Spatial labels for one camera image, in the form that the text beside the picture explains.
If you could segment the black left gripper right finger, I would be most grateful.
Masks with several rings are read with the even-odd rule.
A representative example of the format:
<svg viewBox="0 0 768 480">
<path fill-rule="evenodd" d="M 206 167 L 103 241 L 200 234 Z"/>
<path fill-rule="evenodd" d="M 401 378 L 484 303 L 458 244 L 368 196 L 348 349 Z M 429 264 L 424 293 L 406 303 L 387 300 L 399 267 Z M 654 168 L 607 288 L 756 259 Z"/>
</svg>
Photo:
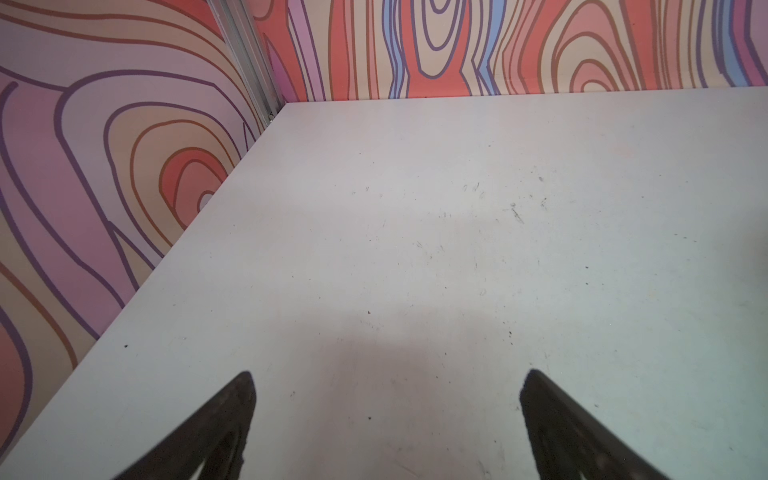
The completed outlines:
<svg viewBox="0 0 768 480">
<path fill-rule="evenodd" d="M 542 371 L 532 369 L 519 395 L 541 479 L 664 479 Z"/>
</svg>

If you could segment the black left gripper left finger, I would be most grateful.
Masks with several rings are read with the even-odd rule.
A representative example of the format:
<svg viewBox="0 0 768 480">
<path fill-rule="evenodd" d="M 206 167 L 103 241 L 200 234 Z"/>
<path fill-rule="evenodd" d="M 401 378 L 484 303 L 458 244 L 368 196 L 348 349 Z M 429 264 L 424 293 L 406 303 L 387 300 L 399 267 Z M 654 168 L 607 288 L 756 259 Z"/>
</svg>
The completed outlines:
<svg viewBox="0 0 768 480">
<path fill-rule="evenodd" d="M 242 371 L 119 479 L 237 479 L 257 393 Z"/>
</svg>

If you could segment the aluminium corner frame post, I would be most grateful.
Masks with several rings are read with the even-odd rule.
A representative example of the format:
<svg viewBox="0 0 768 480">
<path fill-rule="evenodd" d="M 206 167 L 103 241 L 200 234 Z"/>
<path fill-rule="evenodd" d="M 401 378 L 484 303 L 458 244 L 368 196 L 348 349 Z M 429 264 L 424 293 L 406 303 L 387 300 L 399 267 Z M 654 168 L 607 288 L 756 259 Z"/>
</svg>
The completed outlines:
<svg viewBox="0 0 768 480">
<path fill-rule="evenodd" d="M 247 2 L 208 0 L 208 6 L 231 50 L 256 115 L 264 128 L 278 115 L 285 101 L 277 87 L 266 50 L 253 25 Z"/>
</svg>

